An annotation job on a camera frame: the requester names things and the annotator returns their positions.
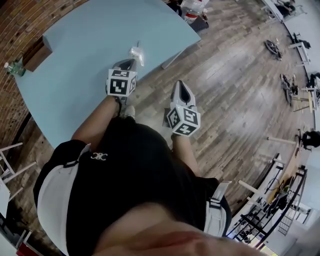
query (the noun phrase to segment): green bottle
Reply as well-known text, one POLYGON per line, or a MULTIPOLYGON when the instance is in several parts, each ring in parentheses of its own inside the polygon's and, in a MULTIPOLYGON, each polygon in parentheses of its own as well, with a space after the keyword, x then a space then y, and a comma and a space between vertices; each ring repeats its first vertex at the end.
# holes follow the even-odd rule
POLYGON ((11 61, 10 64, 8 62, 6 62, 4 64, 4 68, 6 69, 6 71, 8 71, 10 74, 17 74, 18 76, 22 77, 25 72, 26 69, 23 68, 21 65, 19 65, 17 62, 15 61, 11 61))

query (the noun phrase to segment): cable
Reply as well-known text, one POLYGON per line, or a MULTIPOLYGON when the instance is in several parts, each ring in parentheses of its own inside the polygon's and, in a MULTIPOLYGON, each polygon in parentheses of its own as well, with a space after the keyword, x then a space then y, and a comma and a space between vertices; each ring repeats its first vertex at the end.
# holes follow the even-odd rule
POLYGON ((280 181, 277 179, 277 178, 272 178, 270 181, 269 181, 269 183, 268 183, 268 185, 266 186, 266 192, 268 192, 268 191, 273 191, 273 190, 277 190, 277 189, 279 189, 280 188, 280 181), (270 187, 269 187, 269 184, 272 182, 272 184, 273 184, 273 181, 274 180, 276 180, 277 182, 278 182, 278 187, 275 187, 274 189, 270 189, 270 187))

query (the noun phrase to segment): skin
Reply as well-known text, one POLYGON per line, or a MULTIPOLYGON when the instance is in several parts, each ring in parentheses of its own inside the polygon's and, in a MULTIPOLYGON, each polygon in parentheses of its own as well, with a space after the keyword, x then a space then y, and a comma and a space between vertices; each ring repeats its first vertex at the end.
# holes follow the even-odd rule
MULTIPOLYGON (((91 144, 95 151, 119 105, 107 96, 72 136, 91 144)), ((173 153, 197 175, 199 168, 191 142, 185 136, 172 137, 173 153)), ((186 223, 176 221, 158 203, 144 203, 129 210, 100 236, 95 256, 259 256, 241 242, 217 238, 186 223)))

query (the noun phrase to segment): plastic bag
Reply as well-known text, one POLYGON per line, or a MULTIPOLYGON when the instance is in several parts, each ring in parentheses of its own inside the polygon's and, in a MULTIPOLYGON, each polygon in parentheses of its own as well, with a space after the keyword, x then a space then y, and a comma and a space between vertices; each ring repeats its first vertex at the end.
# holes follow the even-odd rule
POLYGON ((139 47, 132 47, 129 51, 129 55, 136 59, 142 67, 145 66, 144 62, 144 53, 143 50, 139 47))

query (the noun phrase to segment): black t-shirt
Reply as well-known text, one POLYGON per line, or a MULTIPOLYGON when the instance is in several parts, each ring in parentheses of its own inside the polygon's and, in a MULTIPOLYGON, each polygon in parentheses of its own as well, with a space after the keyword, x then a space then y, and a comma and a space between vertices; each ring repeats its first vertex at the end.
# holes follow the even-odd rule
MULTIPOLYGON (((59 145, 43 167, 34 187, 34 200, 43 180, 55 166, 78 158, 85 143, 59 145)), ((66 222, 70 256, 91 255, 102 232, 135 206, 152 202, 165 206, 181 222, 200 230, 206 219, 208 190, 200 178, 174 157, 166 141, 131 118, 115 118, 96 152, 79 159, 66 222)))
POLYGON ((290 4, 290 2, 284 2, 283 5, 287 8, 290 8, 293 12, 296 10, 296 8, 290 4))

